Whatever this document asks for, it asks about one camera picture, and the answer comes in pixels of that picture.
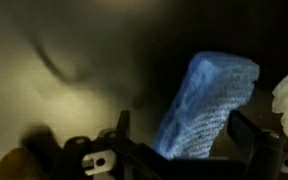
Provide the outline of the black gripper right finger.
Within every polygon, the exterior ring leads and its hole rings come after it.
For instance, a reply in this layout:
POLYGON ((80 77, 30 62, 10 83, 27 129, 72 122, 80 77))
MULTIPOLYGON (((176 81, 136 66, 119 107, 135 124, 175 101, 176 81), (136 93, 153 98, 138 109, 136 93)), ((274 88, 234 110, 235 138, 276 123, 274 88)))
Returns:
POLYGON ((248 158, 243 180, 278 180, 286 142, 283 137, 260 129, 239 111, 230 113, 227 133, 248 158))

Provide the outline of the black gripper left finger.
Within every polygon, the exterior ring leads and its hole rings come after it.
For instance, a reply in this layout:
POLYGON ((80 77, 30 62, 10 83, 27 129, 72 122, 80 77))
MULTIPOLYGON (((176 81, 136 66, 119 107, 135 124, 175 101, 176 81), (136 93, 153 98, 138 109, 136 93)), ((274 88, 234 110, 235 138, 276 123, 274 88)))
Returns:
POLYGON ((128 138, 130 136, 130 111, 122 110, 116 126, 116 136, 128 138))

